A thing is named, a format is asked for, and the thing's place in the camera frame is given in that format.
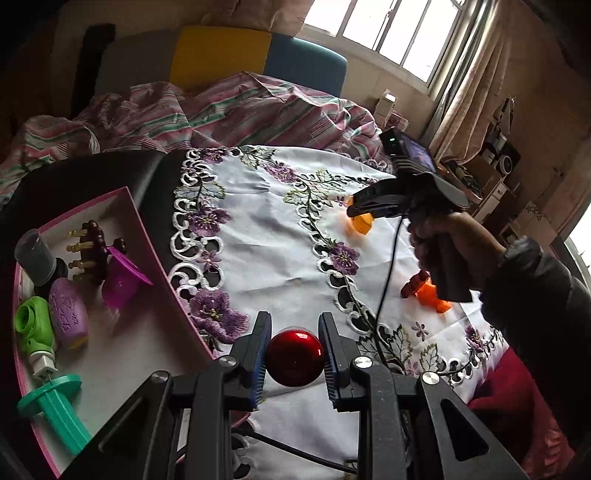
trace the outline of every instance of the teal plastic stand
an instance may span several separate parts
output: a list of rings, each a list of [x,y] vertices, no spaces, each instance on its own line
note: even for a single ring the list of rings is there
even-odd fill
[[[51,428],[74,455],[78,455],[91,438],[69,400],[80,390],[81,384],[82,380],[78,375],[54,378],[29,392],[17,405],[18,412],[23,417],[32,417],[43,412]]]

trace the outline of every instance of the black sleeve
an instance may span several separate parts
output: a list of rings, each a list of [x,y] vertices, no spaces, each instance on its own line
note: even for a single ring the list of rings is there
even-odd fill
[[[505,254],[486,283],[482,314],[529,369],[576,449],[591,432],[591,297],[587,288],[529,238]]]

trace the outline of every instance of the hand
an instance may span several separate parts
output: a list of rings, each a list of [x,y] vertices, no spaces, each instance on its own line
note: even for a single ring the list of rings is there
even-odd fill
[[[499,267],[499,260],[505,248],[495,237],[466,212],[427,218],[421,223],[411,223],[408,227],[410,242],[419,267],[429,270],[428,240],[439,233],[452,237],[457,251],[466,260],[472,277],[472,286],[482,291],[486,280]]]

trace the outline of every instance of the purple plastic cup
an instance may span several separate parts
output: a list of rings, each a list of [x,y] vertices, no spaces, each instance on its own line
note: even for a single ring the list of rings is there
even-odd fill
[[[51,322],[57,339],[66,348],[77,348],[88,341],[88,315],[74,282],[58,278],[49,293]]]
[[[109,308],[121,309],[134,296],[140,283],[153,283],[119,250],[114,247],[108,247],[108,250],[112,257],[103,283],[103,300]]]

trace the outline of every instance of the yellow cushion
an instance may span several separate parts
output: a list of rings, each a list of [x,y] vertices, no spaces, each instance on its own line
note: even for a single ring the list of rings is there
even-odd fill
[[[245,28],[185,27],[174,51],[169,81],[190,89],[242,71],[262,73],[271,33]]]

